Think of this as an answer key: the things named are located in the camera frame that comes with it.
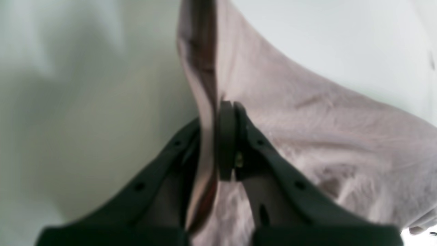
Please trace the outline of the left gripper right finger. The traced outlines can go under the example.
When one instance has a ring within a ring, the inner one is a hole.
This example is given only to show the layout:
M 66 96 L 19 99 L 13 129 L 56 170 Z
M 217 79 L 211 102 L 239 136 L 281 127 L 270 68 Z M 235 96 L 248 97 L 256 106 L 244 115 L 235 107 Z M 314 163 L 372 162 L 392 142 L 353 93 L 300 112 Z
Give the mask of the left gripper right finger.
M 239 102 L 217 114 L 222 180 L 242 183 L 255 230 L 252 246 L 402 246 L 398 230 L 369 223 L 336 205 L 280 156 Z

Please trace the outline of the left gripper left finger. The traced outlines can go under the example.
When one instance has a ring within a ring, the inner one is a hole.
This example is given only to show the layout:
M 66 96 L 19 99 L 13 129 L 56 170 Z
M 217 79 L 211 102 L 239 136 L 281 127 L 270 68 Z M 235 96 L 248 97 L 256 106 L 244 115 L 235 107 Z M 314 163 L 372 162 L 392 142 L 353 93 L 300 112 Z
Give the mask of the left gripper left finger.
M 46 227 L 37 246 L 190 246 L 184 225 L 200 146 L 196 118 L 106 204 Z

